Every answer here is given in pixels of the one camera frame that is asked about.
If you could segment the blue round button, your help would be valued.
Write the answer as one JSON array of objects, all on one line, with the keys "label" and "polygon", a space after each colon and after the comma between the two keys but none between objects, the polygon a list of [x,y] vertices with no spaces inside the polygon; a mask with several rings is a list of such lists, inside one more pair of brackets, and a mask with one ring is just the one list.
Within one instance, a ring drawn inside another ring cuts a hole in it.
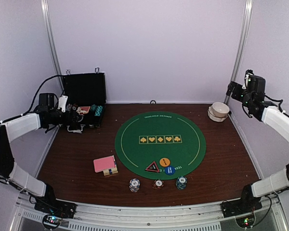
[{"label": "blue round button", "polygon": [[173,175],[175,173],[175,168],[173,166],[167,166],[164,168],[164,172],[166,175]]}]

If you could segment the green blue chip stack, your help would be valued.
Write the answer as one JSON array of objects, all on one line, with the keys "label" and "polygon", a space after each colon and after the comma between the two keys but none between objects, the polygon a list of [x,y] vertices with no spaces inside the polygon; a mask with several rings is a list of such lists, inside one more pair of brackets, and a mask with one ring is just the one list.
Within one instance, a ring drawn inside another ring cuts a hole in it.
[{"label": "green blue chip stack", "polygon": [[185,176],[178,177],[175,185],[178,190],[184,190],[187,187],[187,177]]}]

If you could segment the orange round button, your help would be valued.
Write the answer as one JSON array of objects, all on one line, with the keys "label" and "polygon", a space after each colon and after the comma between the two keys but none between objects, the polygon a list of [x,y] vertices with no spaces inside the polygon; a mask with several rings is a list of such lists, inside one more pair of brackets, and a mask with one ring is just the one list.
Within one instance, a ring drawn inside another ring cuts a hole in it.
[{"label": "orange round button", "polygon": [[170,166],[171,161],[170,161],[170,159],[168,159],[168,158],[166,158],[166,157],[163,157],[163,158],[160,159],[159,164],[160,164],[162,167],[168,167],[168,166]]}]

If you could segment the brown chip stack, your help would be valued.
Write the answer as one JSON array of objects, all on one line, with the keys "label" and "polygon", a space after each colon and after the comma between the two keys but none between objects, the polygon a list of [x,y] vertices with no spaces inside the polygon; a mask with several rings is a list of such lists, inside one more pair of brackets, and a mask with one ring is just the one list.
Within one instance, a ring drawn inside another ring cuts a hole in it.
[{"label": "brown chip stack", "polygon": [[162,189],[163,186],[164,186],[164,181],[162,181],[162,180],[155,180],[153,182],[153,185],[152,185],[153,189],[155,189],[155,190]]}]

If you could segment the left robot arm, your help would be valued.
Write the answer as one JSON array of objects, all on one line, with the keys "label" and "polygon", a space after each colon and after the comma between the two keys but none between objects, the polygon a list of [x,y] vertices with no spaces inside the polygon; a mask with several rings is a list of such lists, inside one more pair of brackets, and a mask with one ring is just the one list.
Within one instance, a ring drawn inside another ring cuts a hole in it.
[{"label": "left robot arm", "polygon": [[38,158],[42,158],[42,172],[39,179],[51,184],[59,199],[90,202],[84,180],[84,155],[81,146],[87,146],[89,134],[68,133],[60,129],[56,138],[53,132],[44,134],[37,130],[11,143],[11,150],[18,164],[33,173],[38,167]]}]

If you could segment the triangular black red button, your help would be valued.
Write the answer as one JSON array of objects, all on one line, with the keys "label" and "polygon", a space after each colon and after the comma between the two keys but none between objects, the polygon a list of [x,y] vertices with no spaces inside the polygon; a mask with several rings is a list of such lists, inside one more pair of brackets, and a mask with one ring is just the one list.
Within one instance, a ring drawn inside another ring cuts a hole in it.
[{"label": "triangular black red button", "polygon": [[158,165],[155,161],[153,161],[146,169],[145,171],[147,172],[160,172],[159,168],[158,168]]}]

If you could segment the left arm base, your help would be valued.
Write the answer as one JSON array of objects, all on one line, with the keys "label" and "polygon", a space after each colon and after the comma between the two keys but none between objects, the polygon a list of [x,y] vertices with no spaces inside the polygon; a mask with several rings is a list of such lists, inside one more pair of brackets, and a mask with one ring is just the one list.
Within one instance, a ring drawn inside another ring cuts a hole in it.
[{"label": "left arm base", "polygon": [[51,214],[60,218],[73,218],[77,205],[71,202],[56,201],[55,205],[47,205],[42,201],[37,201],[34,209],[43,213]]}]

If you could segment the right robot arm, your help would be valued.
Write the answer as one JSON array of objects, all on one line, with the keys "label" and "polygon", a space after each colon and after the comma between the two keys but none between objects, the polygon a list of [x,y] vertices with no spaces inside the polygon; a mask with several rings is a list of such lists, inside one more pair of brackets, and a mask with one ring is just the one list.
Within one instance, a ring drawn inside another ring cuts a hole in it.
[{"label": "right robot arm", "polygon": [[[289,145],[289,115],[282,109],[283,101],[269,97],[265,88],[266,80],[248,69],[242,84],[230,82],[226,95],[240,103],[248,118],[254,118],[269,127]],[[282,170],[269,177],[246,185],[237,202],[237,208],[246,213],[263,196],[285,190],[289,190],[289,162]]]}]

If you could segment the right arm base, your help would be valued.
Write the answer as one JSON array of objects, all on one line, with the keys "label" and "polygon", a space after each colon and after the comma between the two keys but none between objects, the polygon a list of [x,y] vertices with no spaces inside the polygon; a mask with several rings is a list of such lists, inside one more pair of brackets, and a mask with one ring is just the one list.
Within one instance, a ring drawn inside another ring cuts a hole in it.
[{"label": "right arm base", "polygon": [[261,202],[248,203],[244,202],[241,199],[233,201],[223,201],[221,204],[221,211],[225,218],[238,216],[245,213],[251,213],[254,210],[262,208]]}]

